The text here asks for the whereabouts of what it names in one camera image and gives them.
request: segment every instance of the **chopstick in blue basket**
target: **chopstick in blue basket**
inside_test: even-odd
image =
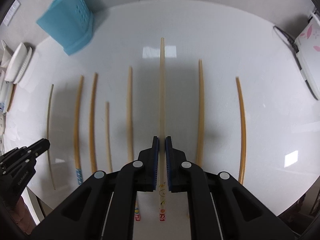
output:
[[[79,115],[80,115],[80,102],[81,102],[81,94],[83,87],[83,79],[84,77],[80,77],[78,93],[76,98],[76,108],[75,108],[75,124],[73,127],[73,147],[75,151],[75,163],[76,163],[76,174],[78,184],[81,185],[83,183],[82,171],[81,171],[81,162],[80,162],[80,151],[79,151]]]

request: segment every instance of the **triangular cutout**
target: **triangular cutout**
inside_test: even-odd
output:
[[[245,221],[251,221],[262,215],[261,210],[253,204],[250,199],[243,195],[237,188],[233,188],[232,192],[237,200],[242,216]]]
[[[86,188],[70,205],[63,209],[62,215],[72,219],[73,221],[78,221],[81,217],[82,211],[87,199],[90,195],[91,188]]]

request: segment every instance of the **white tabletop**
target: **white tabletop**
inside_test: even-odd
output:
[[[172,136],[174,148],[195,161],[201,58],[205,84],[203,169],[211,173],[228,171],[238,178],[241,129],[235,77],[239,76],[247,125],[244,186],[278,215],[318,178],[320,103],[311,95],[292,52],[270,22],[223,5],[153,0],[110,8],[96,15],[95,25],[91,43],[70,57],[51,38],[37,46],[7,114],[7,151],[45,137],[48,98],[54,84],[49,139],[57,190],[52,187],[46,154],[37,159],[36,175],[29,183],[50,207],[56,207],[77,187],[72,138],[81,74],[84,179],[91,175],[88,126],[94,72],[99,74],[95,111],[98,169],[107,171],[105,101],[110,102],[114,171],[127,162],[126,87],[130,65],[135,158],[151,147],[152,137],[158,135],[161,37],[167,46],[166,135]],[[292,164],[285,167],[285,160]],[[155,234],[157,230],[164,231],[168,239],[190,238],[186,194],[167,193],[167,220],[163,223],[158,221],[158,194],[140,193],[138,197],[141,221],[135,223],[137,239],[160,239],[163,235]]]

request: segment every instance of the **white appliance with pink flowers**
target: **white appliance with pink flowers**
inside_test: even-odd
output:
[[[315,97],[320,100],[320,19],[313,15],[308,26],[295,40],[301,74]]]

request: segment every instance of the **pink petal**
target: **pink petal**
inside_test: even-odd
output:
[[[309,27],[309,29],[307,31],[307,39],[310,38],[311,34],[312,34],[312,25],[310,25],[310,27]]]

